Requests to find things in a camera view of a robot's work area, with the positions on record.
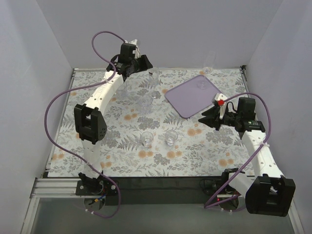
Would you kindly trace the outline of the champagne flute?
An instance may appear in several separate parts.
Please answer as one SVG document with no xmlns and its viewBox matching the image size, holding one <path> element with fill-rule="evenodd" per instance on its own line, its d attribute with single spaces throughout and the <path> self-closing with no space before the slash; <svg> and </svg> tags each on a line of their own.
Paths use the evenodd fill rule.
<svg viewBox="0 0 312 234">
<path fill-rule="evenodd" d="M 148 75 L 149 75 L 149 81 L 152 86 L 157 86 L 158 85 L 158 78 L 159 78 L 159 68 L 154 67 L 148 70 Z"/>
<path fill-rule="evenodd" d="M 216 53 L 214 51 L 209 51 L 204 63 L 203 68 L 201 69 L 201 74 L 203 75 L 203 78 L 201 78 L 197 82 L 197 87 L 200 89 L 207 89 L 209 87 L 209 82 L 207 81 L 207 76 L 212 72 L 213 66 L 215 63 L 215 57 Z"/>
</svg>

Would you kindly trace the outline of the faceted glass edge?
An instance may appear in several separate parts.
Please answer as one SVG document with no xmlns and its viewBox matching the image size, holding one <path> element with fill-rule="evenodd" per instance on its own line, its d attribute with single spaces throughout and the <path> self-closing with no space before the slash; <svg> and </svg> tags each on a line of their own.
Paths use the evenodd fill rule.
<svg viewBox="0 0 312 234">
<path fill-rule="evenodd" d="M 222 135 L 223 138 L 229 138 L 234 136 L 234 132 L 232 131 L 231 128 L 228 127 L 222 127 L 220 129 L 220 134 Z"/>
</svg>

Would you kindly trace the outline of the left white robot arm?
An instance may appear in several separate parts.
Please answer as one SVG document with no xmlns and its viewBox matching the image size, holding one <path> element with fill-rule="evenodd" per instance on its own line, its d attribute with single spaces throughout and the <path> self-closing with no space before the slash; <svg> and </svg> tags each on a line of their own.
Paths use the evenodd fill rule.
<svg viewBox="0 0 312 234">
<path fill-rule="evenodd" d="M 116 90 L 130 75 L 153 67 L 146 55 L 125 59 L 119 59 L 119 55 L 116 55 L 113 59 L 118 61 L 112 60 L 112 64 L 107 66 L 102 80 L 104 84 L 95 89 L 82 105 L 77 104 L 74 107 L 76 132 L 83 145 L 83 158 L 88 162 L 78 176 L 83 186 L 95 195 L 99 194 L 102 188 L 97 172 L 102 172 L 100 147 L 107 132 L 104 111 Z"/>
</svg>

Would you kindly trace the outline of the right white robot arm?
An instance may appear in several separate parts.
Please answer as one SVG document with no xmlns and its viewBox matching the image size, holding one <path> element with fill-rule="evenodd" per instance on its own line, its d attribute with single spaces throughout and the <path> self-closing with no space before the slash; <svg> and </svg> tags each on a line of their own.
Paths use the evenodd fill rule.
<svg viewBox="0 0 312 234">
<path fill-rule="evenodd" d="M 204 207 L 219 205 L 220 202 L 213 203 L 214 198 L 229 187 L 243 196 L 249 213 L 285 217 L 293 200 L 295 182 L 286 178 L 277 166 L 268 144 L 271 131 L 256 120 L 255 99 L 245 95 L 238 95 L 237 108 L 231 112 L 228 108 L 231 98 L 216 94 L 213 107 L 199 119 L 200 123 L 217 131 L 222 125 L 234 127 L 249 154 L 240 168 L 226 169 L 222 173 L 222 185 Z"/>
</svg>

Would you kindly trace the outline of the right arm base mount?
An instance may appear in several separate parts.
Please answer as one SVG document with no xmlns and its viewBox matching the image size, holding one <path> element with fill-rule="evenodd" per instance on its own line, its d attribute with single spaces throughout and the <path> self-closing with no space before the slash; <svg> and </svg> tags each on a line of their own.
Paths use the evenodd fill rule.
<svg viewBox="0 0 312 234">
<path fill-rule="evenodd" d="M 228 198 L 224 197 L 224 200 L 220 200 L 218 198 L 222 195 L 229 195 Z M 220 186 L 219 189 L 208 199 L 208 201 L 204 204 L 204 209 L 208 209 L 211 207 L 214 207 L 216 205 L 220 205 L 221 203 L 228 202 L 231 200 L 236 200 L 240 196 L 240 193 L 238 193 L 235 189 L 231 188 L 229 186 L 229 181 L 226 179 L 223 183 L 223 185 Z"/>
</svg>

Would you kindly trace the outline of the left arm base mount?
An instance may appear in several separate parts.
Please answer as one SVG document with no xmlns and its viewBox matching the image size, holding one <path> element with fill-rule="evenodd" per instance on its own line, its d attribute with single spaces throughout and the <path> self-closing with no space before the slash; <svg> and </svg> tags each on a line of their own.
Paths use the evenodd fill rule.
<svg viewBox="0 0 312 234">
<path fill-rule="evenodd" d="M 91 211 L 100 211 L 104 206 L 118 205 L 116 185 L 103 178 L 84 178 L 77 182 L 75 195 L 83 198 L 83 205 Z"/>
</svg>

